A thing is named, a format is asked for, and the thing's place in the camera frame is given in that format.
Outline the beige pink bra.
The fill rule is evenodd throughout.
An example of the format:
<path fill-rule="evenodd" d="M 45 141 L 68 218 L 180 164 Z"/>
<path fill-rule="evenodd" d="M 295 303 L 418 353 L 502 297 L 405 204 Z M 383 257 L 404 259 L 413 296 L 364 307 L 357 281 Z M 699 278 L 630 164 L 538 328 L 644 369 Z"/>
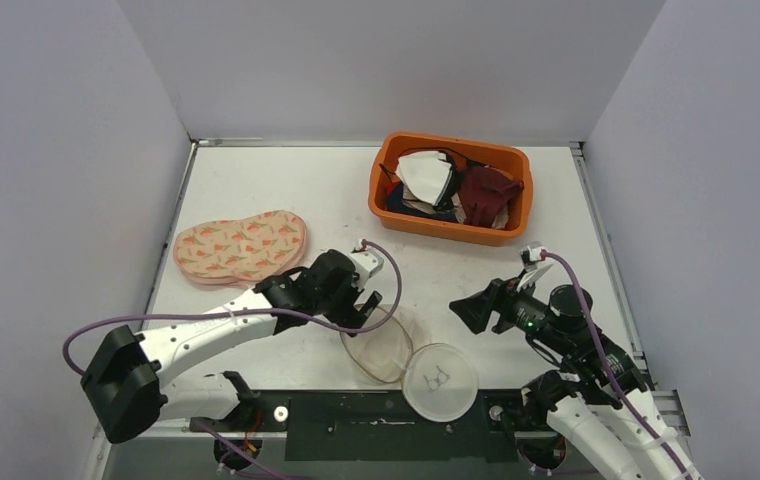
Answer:
<path fill-rule="evenodd" d="M 404 198 L 407 200 L 420 200 L 418 199 L 406 186 L 405 186 L 405 193 Z M 438 207 L 432 206 L 431 204 L 424 202 L 426 204 L 431 205 L 433 208 L 435 208 L 437 211 L 440 212 L 446 212 L 453 210 L 457 216 L 459 224 L 464 224 L 467 220 L 467 214 L 464 209 L 464 206 L 462 205 L 461 199 L 458 194 L 454 194 L 451 197 L 452 207 L 450 209 L 444 209 L 440 210 Z M 499 211 L 496 217 L 493 219 L 493 222 L 491 224 L 492 229 L 504 229 L 509 221 L 509 213 L 508 213 L 508 207 L 503 206 Z"/>

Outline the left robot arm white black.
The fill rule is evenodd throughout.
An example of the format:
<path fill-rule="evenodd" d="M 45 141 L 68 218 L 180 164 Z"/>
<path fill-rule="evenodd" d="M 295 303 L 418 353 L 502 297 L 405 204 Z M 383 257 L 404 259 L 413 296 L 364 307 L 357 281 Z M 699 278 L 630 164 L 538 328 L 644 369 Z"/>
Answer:
<path fill-rule="evenodd" d="M 382 300 L 360 296 L 384 259 L 362 248 L 328 250 L 308 267 L 269 276 L 235 299 L 199 315 L 166 314 L 165 326 L 133 331 L 127 319 L 110 330 L 80 375 L 81 388 L 106 439 L 132 440 L 159 421 L 205 418 L 238 431 L 253 420 L 254 392 L 233 371 L 197 379 L 185 372 L 244 343 L 318 323 L 358 334 Z"/>

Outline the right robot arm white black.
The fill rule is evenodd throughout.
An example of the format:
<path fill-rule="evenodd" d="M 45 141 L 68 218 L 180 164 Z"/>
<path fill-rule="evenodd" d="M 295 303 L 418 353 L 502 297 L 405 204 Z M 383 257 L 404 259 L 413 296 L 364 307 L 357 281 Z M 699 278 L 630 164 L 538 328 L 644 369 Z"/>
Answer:
<path fill-rule="evenodd" d="M 495 279 L 449 305 L 474 334 L 492 316 L 496 334 L 519 329 L 551 366 L 522 387 L 520 407 L 501 426 L 556 433 L 606 479 L 701 478 L 632 356 L 588 322 L 591 295 L 571 284 L 547 301 L 534 291 L 532 281 Z"/>

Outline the round white mesh laundry bag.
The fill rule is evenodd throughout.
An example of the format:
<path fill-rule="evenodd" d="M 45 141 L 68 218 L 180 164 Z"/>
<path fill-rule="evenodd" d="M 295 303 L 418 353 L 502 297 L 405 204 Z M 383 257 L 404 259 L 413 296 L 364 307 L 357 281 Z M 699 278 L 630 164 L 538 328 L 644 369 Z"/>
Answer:
<path fill-rule="evenodd" d="M 434 342 L 427 323 L 412 310 L 375 308 L 366 325 L 375 330 L 340 335 L 345 352 L 370 385 L 398 387 L 407 404 L 422 418 L 447 423 L 460 419 L 474 405 L 479 377 L 472 362 L 450 344 Z"/>

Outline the floral mesh laundry bag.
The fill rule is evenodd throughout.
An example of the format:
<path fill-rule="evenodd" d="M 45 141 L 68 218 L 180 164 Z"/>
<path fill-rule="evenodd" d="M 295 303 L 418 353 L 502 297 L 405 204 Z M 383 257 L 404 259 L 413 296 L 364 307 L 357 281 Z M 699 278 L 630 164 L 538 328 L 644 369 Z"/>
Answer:
<path fill-rule="evenodd" d="M 247 288 L 297 266 L 307 244 L 308 229 L 301 217 L 272 210 L 187 228 L 177 235 L 172 255 L 193 283 Z"/>

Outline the maroon bra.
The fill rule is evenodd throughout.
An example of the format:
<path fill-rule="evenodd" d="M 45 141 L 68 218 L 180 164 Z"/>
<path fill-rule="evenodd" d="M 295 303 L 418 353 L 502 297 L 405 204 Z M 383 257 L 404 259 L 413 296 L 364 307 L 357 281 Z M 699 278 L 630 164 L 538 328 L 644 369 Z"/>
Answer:
<path fill-rule="evenodd" d="M 509 220 L 509 204 L 523 192 L 521 180 L 481 166 L 468 168 L 457 196 L 464 225 L 503 229 Z"/>

